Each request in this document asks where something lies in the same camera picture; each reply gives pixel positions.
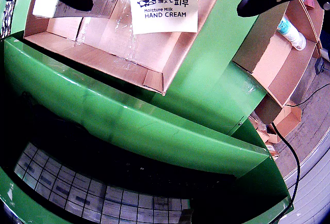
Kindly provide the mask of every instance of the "green panel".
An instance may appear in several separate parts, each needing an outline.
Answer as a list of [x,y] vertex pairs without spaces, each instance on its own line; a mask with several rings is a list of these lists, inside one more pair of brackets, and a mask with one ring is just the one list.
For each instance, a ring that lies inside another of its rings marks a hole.
[[15,38],[5,40],[5,71],[18,94],[28,91],[92,135],[159,161],[241,177],[268,157],[264,148],[120,92]]
[[[254,139],[255,136],[258,134],[249,120],[246,120],[233,134],[233,137],[238,139],[246,137],[247,142],[265,147],[260,137]],[[241,213],[245,212],[244,215],[249,217],[247,220],[251,219],[248,222],[251,224],[269,223],[288,206],[291,199],[282,175],[271,156],[238,179],[234,183],[231,195],[237,199],[236,207],[241,210]],[[241,205],[240,203],[244,201],[240,199],[248,200]]]
[[26,195],[8,175],[0,168],[0,199],[18,216],[24,223],[33,224],[69,224],[46,210]]
[[290,202],[290,198],[286,197],[281,202],[279,202],[277,205],[272,207],[271,209],[265,211],[261,215],[258,215],[257,217],[253,218],[252,220],[249,220],[245,222],[245,224],[264,224],[264,223],[270,223],[272,222],[278,215],[281,213]]
[[27,12],[30,7],[31,0],[17,0],[14,8],[11,23],[11,33],[22,31],[25,29]]
[[152,103],[224,134],[231,134],[266,92],[229,62],[256,17],[241,18],[241,0],[218,0],[166,96]]
[[170,91],[151,103],[215,131],[231,135],[266,95],[266,91],[235,63],[230,62],[208,98],[183,98]]

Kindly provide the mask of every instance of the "floor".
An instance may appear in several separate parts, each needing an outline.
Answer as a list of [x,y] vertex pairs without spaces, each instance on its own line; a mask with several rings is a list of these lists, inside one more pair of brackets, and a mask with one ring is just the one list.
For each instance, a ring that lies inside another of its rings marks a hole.
[[[316,59],[312,58],[304,78],[297,87],[293,99],[297,104],[303,102],[317,89],[330,83],[330,72],[324,71],[315,74],[314,64]],[[330,63],[325,61],[325,68],[330,69]],[[295,149],[300,162],[302,162],[314,149],[330,127],[330,85],[314,94],[311,99],[300,106],[302,109],[301,123],[287,135],[287,141]],[[295,159],[288,147],[281,141],[274,145],[279,152],[276,164],[285,177],[296,168]]]

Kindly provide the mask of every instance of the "open cardboard box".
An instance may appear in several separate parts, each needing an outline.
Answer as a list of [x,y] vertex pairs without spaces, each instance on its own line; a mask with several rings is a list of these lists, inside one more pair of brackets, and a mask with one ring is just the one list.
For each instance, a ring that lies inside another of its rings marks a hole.
[[[27,17],[26,40],[163,95],[198,35],[176,32],[133,36],[127,0],[117,1],[110,19],[37,18],[32,15],[34,1]],[[198,0],[198,31],[215,2]]]
[[[291,100],[288,102],[288,104],[295,105]],[[287,105],[284,106],[284,108],[274,120],[274,124],[277,130],[283,137],[286,137],[298,126],[298,124],[301,122],[301,114],[302,112],[299,107],[290,107]],[[269,127],[273,133],[276,134],[273,126],[270,125]],[[270,139],[268,140],[268,142],[271,143],[279,143],[280,141],[281,139],[278,135],[271,135]]]
[[[306,38],[306,47],[296,50],[276,32],[281,18],[290,22]],[[271,123],[289,101],[317,48],[324,11],[315,1],[307,10],[301,0],[283,3],[262,13],[237,51],[233,61],[252,75],[268,92],[255,109],[265,124]]]

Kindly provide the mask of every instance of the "plastic wrap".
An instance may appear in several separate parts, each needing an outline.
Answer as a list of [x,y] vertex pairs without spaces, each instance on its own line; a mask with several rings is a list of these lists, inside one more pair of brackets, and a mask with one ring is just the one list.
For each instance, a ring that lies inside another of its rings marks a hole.
[[126,60],[162,72],[179,36],[178,32],[133,35],[130,0],[118,0],[109,20],[85,21],[76,41],[116,55],[121,65]]

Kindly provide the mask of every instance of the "cardboard box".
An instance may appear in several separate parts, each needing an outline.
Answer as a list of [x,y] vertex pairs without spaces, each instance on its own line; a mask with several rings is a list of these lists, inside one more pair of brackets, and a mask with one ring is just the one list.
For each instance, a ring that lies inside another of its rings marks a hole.
[[90,11],[76,10],[59,0],[36,0],[33,15],[46,18],[97,17],[110,18],[117,0],[93,0]]
[[[288,102],[289,105],[295,105],[292,101]],[[274,124],[279,131],[279,133],[285,138],[288,134],[291,133],[295,129],[295,127],[298,126],[298,124],[301,122],[301,109],[299,107],[290,107],[290,106],[284,106],[284,108],[281,110],[281,112],[278,114],[278,116],[274,120]],[[273,133],[275,134],[275,130],[273,129],[273,126],[270,125],[270,129],[273,130]],[[281,141],[280,137],[276,135],[273,135],[271,139],[269,139],[269,142],[272,143],[279,143]]]
[[[296,50],[276,32],[283,15],[307,41],[305,49]],[[253,76],[268,92],[255,112],[265,124],[271,123],[289,101],[312,55],[316,55],[324,10],[315,2],[307,10],[302,0],[283,3],[264,13],[237,51],[233,61]]]
[[267,132],[257,130],[257,133],[264,143],[266,143],[269,140],[269,135],[267,134]]
[[314,0],[303,0],[303,2],[307,8],[311,8],[311,9],[315,8]]
[[279,157],[279,153],[275,150],[275,148],[273,147],[273,145],[271,145],[270,143],[266,142],[265,143],[268,151],[270,152],[270,154],[272,155],[274,160],[277,160],[277,158]]
[[250,123],[252,124],[252,126],[257,131],[257,133],[260,136],[260,138],[262,139],[262,141],[264,143],[266,143],[266,141],[269,140],[269,135],[267,134],[267,131],[260,130],[258,121],[256,119],[254,119],[252,116],[249,116],[248,119],[249,119]]
[[[198,1],[198,31],[216,1]],[[118,0],[109,20],[37,19],[31,11],[34,2],[32,0],[30,4],[24,39],[163,95],[198,35],[176,32],[133,37],[129,1]],[[82,39],[77,43],[75,39],[79,36]]]

